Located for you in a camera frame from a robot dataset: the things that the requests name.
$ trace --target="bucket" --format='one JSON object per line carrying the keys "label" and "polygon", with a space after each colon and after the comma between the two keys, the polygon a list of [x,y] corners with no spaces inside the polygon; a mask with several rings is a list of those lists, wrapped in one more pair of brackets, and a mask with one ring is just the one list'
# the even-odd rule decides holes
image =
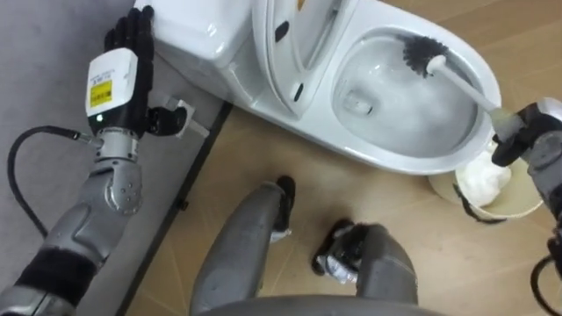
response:
{"label": "bucket", "polygon": [[447,201],[462,205],[467,215],[484,224],[497,224],[507,219],[519,219],[531,214],[542,203],[533,180],[527,173],[527,162],[518,159],[511,166],[511,180],[498,197],[485,206],[475,206],[458,186],[458,171],[429,176],[433,190]]}

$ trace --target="toilet tank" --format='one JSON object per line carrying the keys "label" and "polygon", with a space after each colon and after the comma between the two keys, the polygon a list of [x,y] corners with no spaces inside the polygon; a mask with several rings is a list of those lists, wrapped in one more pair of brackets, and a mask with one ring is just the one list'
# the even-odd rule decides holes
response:
{"label": "toilet tank", "polygon": [[136,0],[155,9],[156,52],[187,80],[239,106],[264,86],[252,35],[252,0]]}

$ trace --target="toilet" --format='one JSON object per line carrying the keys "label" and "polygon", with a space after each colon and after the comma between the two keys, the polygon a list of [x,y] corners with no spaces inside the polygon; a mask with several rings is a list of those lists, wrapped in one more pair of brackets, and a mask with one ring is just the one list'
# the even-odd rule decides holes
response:
{"label": "toilet", "polygon": [[494,104],[493,71],[455,34],[376,0],[137,0],[155,8],[156,51],[217,97],[369,165],[452,171],[493,135],[489,118],[445,78],[402,60],[429,36],[449,66]]}

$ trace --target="beige floor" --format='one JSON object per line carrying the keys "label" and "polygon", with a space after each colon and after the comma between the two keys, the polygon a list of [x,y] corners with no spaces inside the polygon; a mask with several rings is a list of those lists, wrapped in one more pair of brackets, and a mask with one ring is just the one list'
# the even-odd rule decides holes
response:
{"label": "beige floor", "polygon": [[[500,79],[504,106],[562,99],[562,0],[392,0],[475,46]],[[424,177],[373,169],[233,110],[146,274],[129,316],[185,315],[193,279],[227,215],[261,181],[297,180],[293,236],[272,246],[262,295],[353,293],[308,263],[336,219],[386,225],[411,255],[422,306],[452,315],[537,316],[528,280],[553,226],[529,218],[482,226],[437,197]],[[560,281],[541,281],[550,300]]]}

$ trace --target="wire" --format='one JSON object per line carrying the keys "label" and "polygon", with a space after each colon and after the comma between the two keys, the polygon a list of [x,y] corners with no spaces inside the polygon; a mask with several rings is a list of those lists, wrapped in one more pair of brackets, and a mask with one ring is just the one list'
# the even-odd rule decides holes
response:
{"label": "wire", "polygon": [[27,204],[27,201],[25,201],[24,196],[19,190],[18,182],[16,181],[16,154],[18,153],[18,150],[24,143],[24,141],[36,133],[50,133],[52,135],[66,137],[71,140],[78,140],[81,133],[57,126],[34,127],[19,135],[11,145],[10,152],[8,153],[8,182],[10,184],[11,192],[16,198],[19,206],[21,206],[21,208],[24,210],[25,214],[35,225],[35,228],[37,228],[41,236],[43,236],[43,238],[46,238],[48,235],[48,230],[45,228],[45,225],[43,225],[39,217],[37,217],[37,214],[33,211],[31,206],[29,206],[29,204]]}
{"label": "wire", "polygon": [[535,265],[535,268],[533,268],[533,271],[530,274],[530,288],[533,291],[533,296],[535,296],[535,300],[547,314],[551,316],[562,316],[562,314],[556,312],[554,308],[552,308],[550,305],[548,305],[548,303],[546,303],[546,299],[544,299],[543,294],[538,288],[538,278],[540,277],[541,272],[543,272],[544,268],[547,265],[553,262],[554,260],[552,259],[552,257],[550,255],[547,255],[545,258],[541,259],[537,263],[537,265]]}

